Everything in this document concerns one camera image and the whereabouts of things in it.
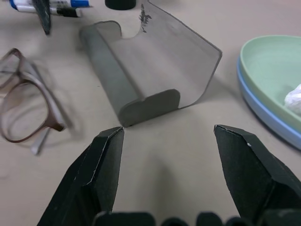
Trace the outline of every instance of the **brown eyeglass frame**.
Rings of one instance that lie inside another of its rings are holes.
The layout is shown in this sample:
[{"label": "brown eyeglass frame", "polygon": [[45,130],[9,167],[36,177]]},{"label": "brown eyeglass frame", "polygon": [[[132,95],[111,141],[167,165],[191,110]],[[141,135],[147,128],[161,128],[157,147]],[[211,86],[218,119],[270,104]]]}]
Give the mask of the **brown eyeglass frame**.
[{"label": "brown eyeglass frame", "polygon": [[[52,107],[51,107],[51,104],[50,104],[50,101],[47,97],[47,95],[45,94],[45,92],[43,91],[43,88],[40,87],[38,84],[36,84],[35,82],[29,80],[29,79],[26,79],[25,76],[23,75],[22,71],[21,71],[21,68],[24,64],[24,62],[26,61],[26,58],[22,55],[22,53],[16,49],[16,48],[13,48],[11,49],[7,54],[5,54],[5,56],[0,60],[0,64],[1,62],[7,60],[10,56],[12,55],[15,55],[16,57],[19,58],[19,63],[18,63],[18,66],[16,68],[16,71],[14,71],[10,78],[8,78],[8,80],[3,83],[2,85],[0,85],[0,90],[3,89],[4,87],[6,87],[12,80],[15,76],[17,76],[19,78],[19,82],[14,85],[12,87],[12,89],[6,94],[6,96],[4,97],[3,99],[3,103],[0,107],[0,132],[1,132],[1,135],[9,142],[11,143],[20,143],[20,142],[23,142],[25,140],[28,140],[30,139],[32,136],[34,136],[35,134],[37,134],[38,132],[40,132],[41,130],[47,128],[47,127],[50,127],[52,129],[55,129],[57,131],[62,131],[64,129],[64,126],[61,125],[57,119],[55,118],[55,114],[54,114],[54,111],[52,110]],[[23,85],[23,84],[26,84],[26,83],[29,83],[31,85],[34,85],[36,88],[39,89],[39,91],[41,92],[41,94],[43,95],[44,99],[45,99],[45,102],[46,102],[46,105],[47,105],[47,109],[48,109],[48,115],[46,117],[46,119],[44,120],[44,122],[35,130],[33,131],[30,135],[28,135],[27,137],[23,138],[23,139],[20,139],[20,140],[12,140],[10,138],[8,138],[6,136],[6,134],[4,133],[4,129],[2,127],[2,115],[4,113],[4,110],[5,110],[5,106],[7,104],[7,98],[8,96],[12,93],[12,91],[19,87],[20,85]]]}]

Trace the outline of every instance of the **beige table surface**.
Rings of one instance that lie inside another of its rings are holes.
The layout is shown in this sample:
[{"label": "beige table surface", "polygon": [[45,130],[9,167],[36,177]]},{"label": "beige table surface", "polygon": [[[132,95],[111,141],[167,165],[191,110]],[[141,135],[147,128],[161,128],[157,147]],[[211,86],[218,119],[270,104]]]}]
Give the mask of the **beige table surface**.
[{"label": "beige table surface", "polygon": [[[51,131],[39,157],[0,139],[0,225],[34,226],[68,166],[100,131],[119,122],[78,37],[79,28],[116,20],[125,37],[139,30],[140,3],[114,11],[91,2],[84,18],[53,17],[46,37],[36,15],[0,2],[0,54],[19,48],[40,65],[47,85],[63,103],[75,131]],[[161,0],[166,11],[223,51],[202,101],[125,131],[115,211],[149,211],[158,222],[179,216],[190,225],[200,211],[224,220],[238,212],[226,187],[215,124],[257,134],[266,147],[301,179],[301,154],[272,135],[250,112],[238,89],[235,64],[241,46],[267,34],[301,35],[298,0]]]}]

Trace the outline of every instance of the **stacked plates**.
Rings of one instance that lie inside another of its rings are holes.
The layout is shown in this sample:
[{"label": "stacked plates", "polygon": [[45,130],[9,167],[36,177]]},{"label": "stacked plates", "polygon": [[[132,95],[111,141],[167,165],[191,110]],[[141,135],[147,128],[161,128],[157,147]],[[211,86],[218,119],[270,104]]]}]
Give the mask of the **stacked plates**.
[{"label": "stacked plates", "polygon": [[301,38],[263,36],[248,41],[237,63],[246,102],[283,139],[301,150],[301,117],[284,106],[301,84]]}]

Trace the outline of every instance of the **white tissue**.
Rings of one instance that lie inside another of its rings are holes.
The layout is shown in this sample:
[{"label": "white tissue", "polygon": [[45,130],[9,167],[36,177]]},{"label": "white tissue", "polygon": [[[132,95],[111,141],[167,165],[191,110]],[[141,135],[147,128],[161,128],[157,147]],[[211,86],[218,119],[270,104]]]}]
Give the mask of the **white tissue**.
[{"label": "white tissue", "polygon": [[301,115],[301,84],[286,95],[284,103],[285,107]]}]

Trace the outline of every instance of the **green plate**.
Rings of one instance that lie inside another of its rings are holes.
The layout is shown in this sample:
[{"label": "green plate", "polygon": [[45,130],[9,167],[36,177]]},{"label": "green plate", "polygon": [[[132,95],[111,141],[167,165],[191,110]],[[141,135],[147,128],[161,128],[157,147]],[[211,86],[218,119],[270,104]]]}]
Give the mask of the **green plate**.
[{"label": "green plate", "polygon": [[301,117],[284,107],[285,96],[301,84],[301,37],[272,35],[248,41],[240,52],[240,68],[253,94],[301,132]]}]

